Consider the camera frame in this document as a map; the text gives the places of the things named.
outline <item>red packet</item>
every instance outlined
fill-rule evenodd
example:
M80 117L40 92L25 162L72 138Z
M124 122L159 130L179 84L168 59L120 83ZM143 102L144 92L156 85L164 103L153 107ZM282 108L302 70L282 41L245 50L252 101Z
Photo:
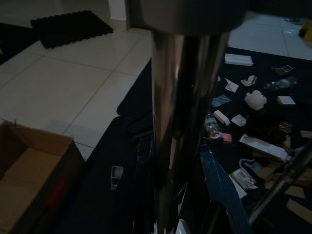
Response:
M228 133L222 133L223 140L228 143L232 143L232 135Z

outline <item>chrome pole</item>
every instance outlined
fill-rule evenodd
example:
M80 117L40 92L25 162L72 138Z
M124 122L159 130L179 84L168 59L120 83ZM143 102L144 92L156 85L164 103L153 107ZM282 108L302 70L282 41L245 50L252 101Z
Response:
M228 33L187 37L152 32L157 232L174 234L176 196L187 183Z
M293 159L292 164L283 173L281 178L254 207L249 216L249 224L253 225L267 206L271 204L275 198L283 194L311 163L312 140L305 145L303 150Z

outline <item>red label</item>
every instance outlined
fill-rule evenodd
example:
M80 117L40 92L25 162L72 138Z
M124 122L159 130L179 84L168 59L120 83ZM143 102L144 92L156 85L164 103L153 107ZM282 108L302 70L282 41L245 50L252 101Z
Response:
M52 208L55 206L55 204L58 202L60 195L64 191L66 187L67 181L60 176L57 180L56 185L48 195L48 198L45 201L45 205L49 208Z

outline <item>cardboard box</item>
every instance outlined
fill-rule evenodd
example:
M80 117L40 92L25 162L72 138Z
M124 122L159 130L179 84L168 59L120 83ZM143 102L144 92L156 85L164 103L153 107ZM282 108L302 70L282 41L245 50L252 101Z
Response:
M0 234L46 233L83 165L70 137L0 124Z

